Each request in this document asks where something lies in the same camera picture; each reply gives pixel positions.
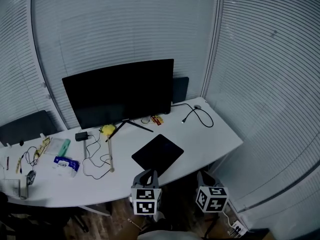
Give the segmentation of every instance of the chair backrest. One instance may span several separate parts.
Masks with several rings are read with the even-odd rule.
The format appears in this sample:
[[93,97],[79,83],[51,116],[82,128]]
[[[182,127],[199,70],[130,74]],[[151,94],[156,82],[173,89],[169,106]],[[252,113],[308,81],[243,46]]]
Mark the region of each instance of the chair backrest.
[[51,122],[47,112],[29,114],[17,120],[9,122],[0,127],[0,142],[7,146],[7,143],[14,145],[40,138],[40,134],[45,136],[56,134],[57,128]]

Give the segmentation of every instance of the power outlet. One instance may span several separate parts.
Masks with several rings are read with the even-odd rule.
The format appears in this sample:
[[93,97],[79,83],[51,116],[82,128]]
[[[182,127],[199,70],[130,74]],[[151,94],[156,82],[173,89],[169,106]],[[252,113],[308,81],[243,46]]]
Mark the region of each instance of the power outlet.
[[248,230],[245,228],[244,225],[242,225],[240,223],[239,220],[237,220],[235,223],[233,223],[232,228],[237,231],[238,234],[240,234],[240,236],[243,236]]

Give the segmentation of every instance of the wooden floor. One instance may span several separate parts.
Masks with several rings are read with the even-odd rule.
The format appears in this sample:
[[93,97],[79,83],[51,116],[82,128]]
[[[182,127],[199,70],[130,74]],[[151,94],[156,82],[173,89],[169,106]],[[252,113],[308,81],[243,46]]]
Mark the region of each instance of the wooden floor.
[[[197,188],[197,177],[193,173],[187,177],[176,180],[162,187],[160,211],[162,211],[175,231],[190,231],[199,237],[204,237],[205,232],[211,224],[212,214],[203,215],[197,212],[195,203]],[[227,207],[226,213],[230,223],[237,220],[232,210]],[[112,202],[111,216],[106,217],[89,211],[83,211],[83,220],[89,227],[89,232],[84,233],[80,227],[70,220],[64,228],[68,240],[108,240],[110,236],[119,232],[123,224],[133,215],[128,198]],[[212,229],[209,238],[229,238],[227,231],[231,231],[227,218],[219,213],[219,219]]]

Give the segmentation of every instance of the monitor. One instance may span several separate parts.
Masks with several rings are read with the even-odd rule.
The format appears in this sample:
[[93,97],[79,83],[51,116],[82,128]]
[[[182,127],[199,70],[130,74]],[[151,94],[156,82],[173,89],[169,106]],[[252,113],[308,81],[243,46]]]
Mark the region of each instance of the monitor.
[[173,59],[99,68],[62,79],[82,129],[169,113]]

